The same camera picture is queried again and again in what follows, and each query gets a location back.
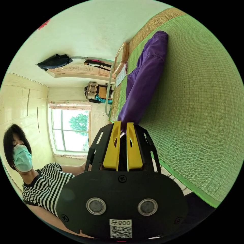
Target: qr code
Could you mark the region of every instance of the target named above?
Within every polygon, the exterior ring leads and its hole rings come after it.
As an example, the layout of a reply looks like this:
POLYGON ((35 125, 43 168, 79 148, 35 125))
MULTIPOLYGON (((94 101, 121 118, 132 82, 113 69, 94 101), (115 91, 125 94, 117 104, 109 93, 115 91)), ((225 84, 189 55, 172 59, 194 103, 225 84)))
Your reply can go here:
POLYGON ((132 238, 132 226, 110 226, 111 238, 132 238))

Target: screw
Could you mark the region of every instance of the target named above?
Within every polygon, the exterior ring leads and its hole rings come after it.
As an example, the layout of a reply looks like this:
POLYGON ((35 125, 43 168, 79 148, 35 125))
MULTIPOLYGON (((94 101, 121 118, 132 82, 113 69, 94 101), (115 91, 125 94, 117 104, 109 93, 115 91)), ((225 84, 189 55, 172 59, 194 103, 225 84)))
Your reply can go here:
POLYGON ((176 220, 175 220, 175 224, 179 224, 179 223, 181 222, 182 219, 183 219, 182 217, 178 217, 178 218, 176 218, 176 220))
POLYGON ((69 218, 65 215, 65 214, 62 214, 61 215, 61 218, 64 222, 68 222, 69 221, 69 218))
POLYGON ((121 176, 119 176, 118 180, 119 180, 120 183, 124 183, 124 182, 126 182, 127 178, 126 178, 125 175, 121 175, 121 176))

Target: green mat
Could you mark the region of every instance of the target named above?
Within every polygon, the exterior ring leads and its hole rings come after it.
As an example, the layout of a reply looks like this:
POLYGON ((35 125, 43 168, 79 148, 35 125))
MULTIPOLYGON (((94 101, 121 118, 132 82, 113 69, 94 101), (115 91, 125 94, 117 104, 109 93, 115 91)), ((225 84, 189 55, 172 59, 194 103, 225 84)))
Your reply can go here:
MULTIPOLYGON (((244 88, 226 49, 189 15, 153 31, 132 52, 128 74, 156 31, 169 35, 158 89, 140 125, 160 163, 186 187, 217 207, 233 186, 244 158, 244 88)), ((122 81, 118 114, 126 98, 122 81)))

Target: striped shirt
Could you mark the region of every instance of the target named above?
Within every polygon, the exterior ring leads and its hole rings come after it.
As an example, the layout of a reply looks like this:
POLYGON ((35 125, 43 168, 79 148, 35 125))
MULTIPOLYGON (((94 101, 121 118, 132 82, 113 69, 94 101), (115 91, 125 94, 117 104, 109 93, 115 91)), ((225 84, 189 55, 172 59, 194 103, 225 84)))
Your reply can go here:
POLYGON ((58 217, 56 204, 60 192, 74 175, 62 171, 58 163, 50 163, 36 170, 37 175, 30 184, 23 184, 24 203, 45 208, 58 217))

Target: face mask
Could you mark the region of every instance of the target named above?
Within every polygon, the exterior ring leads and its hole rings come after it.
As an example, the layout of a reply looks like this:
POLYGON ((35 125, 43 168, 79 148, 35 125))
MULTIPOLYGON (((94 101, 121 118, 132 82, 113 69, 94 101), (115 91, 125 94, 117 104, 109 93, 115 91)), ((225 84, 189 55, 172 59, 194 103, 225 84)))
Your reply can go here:
POLYGON ((26 146, 16 145, 13 150, 13 159, 16 168, 21 172, 28 172, 32 169, 32 156, 26 146))

